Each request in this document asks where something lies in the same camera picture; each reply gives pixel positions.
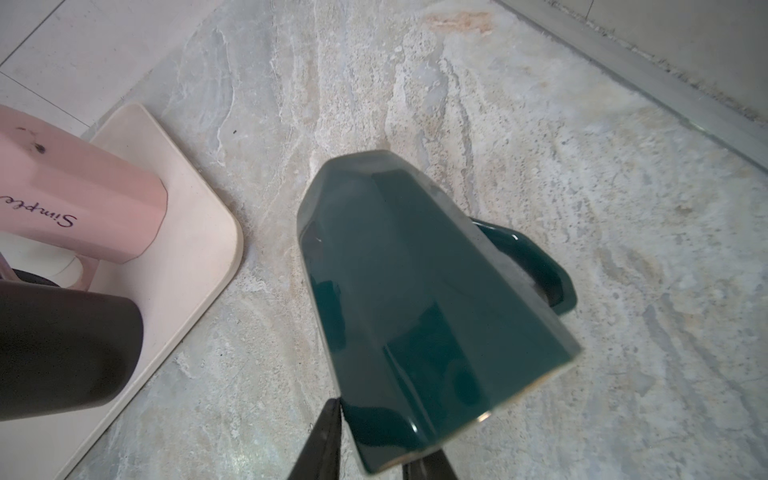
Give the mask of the dark green mug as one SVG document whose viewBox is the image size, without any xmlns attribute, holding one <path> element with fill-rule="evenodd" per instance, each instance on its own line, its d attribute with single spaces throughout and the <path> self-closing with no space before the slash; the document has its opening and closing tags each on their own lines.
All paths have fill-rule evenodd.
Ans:
<svg viewBox="0 0 768 480">
<path fill-rule="evenodd" d="M 577 303 L 565 269 L 393 152 L 326 161 L 297 240 L 367 474 L 438 451 L 581 354 L 562 322 Z"/>
</svg>

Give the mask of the black mug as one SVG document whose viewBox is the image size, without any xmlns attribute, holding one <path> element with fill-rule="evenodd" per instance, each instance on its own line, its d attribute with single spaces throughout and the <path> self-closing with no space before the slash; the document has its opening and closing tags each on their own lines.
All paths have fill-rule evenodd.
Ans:
<svg viewBox="0 0 768 480">
<path fill-rule="evenodd" d="M 143 337 L 128 298 L 2 281 L 2 420 L 112 401 L 138 365 Z"/>
</svg>

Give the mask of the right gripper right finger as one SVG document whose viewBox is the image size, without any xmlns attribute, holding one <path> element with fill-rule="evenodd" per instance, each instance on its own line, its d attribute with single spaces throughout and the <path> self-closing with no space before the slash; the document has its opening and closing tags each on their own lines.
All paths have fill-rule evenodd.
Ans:
<svg viewBox="0 0 768 480">
<path fill-rule="evenodd" d="M 442 449 L 402 466 L 403 480 L 458 480 Z"/>
</svg>

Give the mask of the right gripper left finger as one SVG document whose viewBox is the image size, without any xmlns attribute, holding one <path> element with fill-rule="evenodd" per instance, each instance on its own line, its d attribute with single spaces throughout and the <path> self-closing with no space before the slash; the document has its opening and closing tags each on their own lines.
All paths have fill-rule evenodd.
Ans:
<svg viewBox="0 0 768 480">
<path fill-rule="evenodd" d="M 341 401 L 332 398 L 323 406 L 288 480 L 338 480 L 341 444 Z"/>
</svg>

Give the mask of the pink mug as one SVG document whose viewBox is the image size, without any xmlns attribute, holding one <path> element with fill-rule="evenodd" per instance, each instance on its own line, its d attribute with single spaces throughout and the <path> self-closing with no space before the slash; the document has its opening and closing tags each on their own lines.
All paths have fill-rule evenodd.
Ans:
<svg viewBox="0 0 768 480">
<path fill-rule="evenodd" d="M 143 254 L 166 215 L 160 178 L 37 117 L 1 108 L 1 229 L 98 264 Z"/>
</svg>

